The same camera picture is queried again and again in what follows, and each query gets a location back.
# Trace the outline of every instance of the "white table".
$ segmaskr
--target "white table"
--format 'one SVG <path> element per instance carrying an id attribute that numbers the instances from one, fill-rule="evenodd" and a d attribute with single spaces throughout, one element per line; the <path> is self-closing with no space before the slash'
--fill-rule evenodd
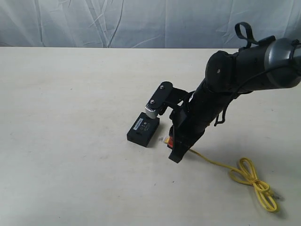
<path id="1" fill-rule="evenodd" d="M 301 86 L 241 96 L 194 146 L 251 158 L 285 198 L 278 215 L 226 169 L 169 160 L 170 110 L 149 148 L 126 139 L 162 81 L 194 90 L 215 51 L 0 48 L 0 225 L 299 225 Z"/>

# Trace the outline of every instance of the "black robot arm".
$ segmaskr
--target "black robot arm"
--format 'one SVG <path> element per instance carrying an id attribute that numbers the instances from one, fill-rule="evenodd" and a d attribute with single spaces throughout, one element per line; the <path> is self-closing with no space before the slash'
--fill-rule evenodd
<path id="1" fill-rule="evenodd" d="M 240 27 L 246 29 L 243 36 Z M 251 26 L 238 23 L 235 31 L 247 45 L 234 54 L 218 51 L 208 60 L 205 78 L 191 93 L 163 82 L 146 105 L 146 113 L 155 118 L 167 107 L 173 108 L 170 119 L 169 156 L 178 163 L 201 138 L 215 119 L 215 126 L 225 122 L 228 105 L 242 94 L 255 90 L 291 88 L 301 80 L 301 47 L 298 40 L 274 36 L 256 41 Z"/>

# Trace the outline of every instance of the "white fabric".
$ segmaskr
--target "white fabric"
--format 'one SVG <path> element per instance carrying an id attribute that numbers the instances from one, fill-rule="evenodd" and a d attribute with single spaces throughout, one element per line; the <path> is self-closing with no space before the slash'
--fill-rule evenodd
<path id="1" fill-rule="evenodd" d="M 301 38 L 297 0 L 0 0 L 0 46 L 238 48 L 254 37 Z"/>

